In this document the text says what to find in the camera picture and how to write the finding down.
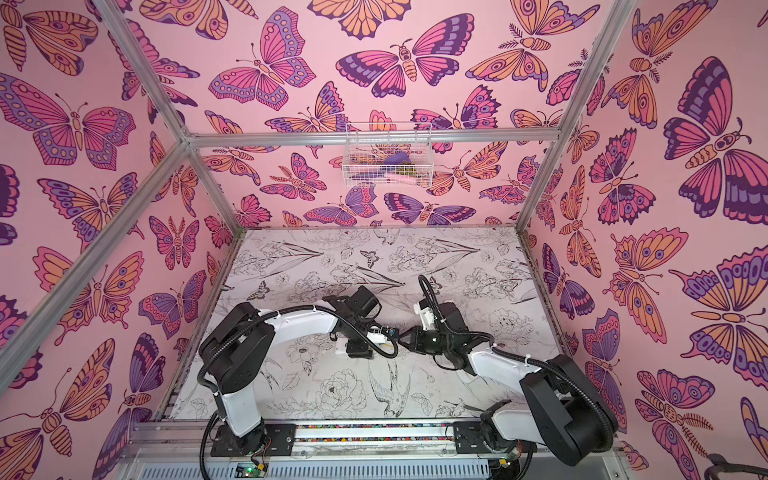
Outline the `white remote with green sticker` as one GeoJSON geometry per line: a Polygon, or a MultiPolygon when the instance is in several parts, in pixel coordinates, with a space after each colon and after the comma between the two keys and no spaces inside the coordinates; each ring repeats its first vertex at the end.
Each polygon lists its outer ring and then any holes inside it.
{"type": "Polygon", "coordinates": [[[359,336],[354,336],[353,338],[337,337],[335,352],[337,355],[349,358],[369,359],[374,355],[384,358],[395,358],[398,355],[399,349],[386,335],[369,333],[365,338],[359,336]]]}

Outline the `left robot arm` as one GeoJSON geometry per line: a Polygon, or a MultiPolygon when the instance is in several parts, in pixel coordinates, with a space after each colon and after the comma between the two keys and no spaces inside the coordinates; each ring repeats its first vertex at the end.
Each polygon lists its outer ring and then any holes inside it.
{"type": "Polygon", "coordinates": [[[221,420],[237,454],[250,455],[267,445],[265,421],[259,411],[256,381],[270,349],[305,337],[326,335],[346,340],[350,358],[378,354],[394,359],[397,341],[377,323],[381,304],[367,288],[350,296],[326,296],[320,305],[259,310],[249,302],[236,305],[201,343],[203,361],[197,383],[214,397],[210,426],[221,420]]]}

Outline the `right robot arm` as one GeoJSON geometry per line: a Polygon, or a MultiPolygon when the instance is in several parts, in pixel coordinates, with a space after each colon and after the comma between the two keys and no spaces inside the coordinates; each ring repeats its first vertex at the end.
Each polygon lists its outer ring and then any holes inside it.
{"type": "Polygon", "coordinates": [[[569,466],[613,448],[618,418],[570,357],[538,360],[504,351],[488,333],[470,330],[452,302],[422,299],[414,312],[421,324],[400,334],[401,346],[443,358],[450,370],[498,382],[526,401],[524,410],[498,402],[483,412],[481,424],[490,444],[543,445],[569,466]]]}

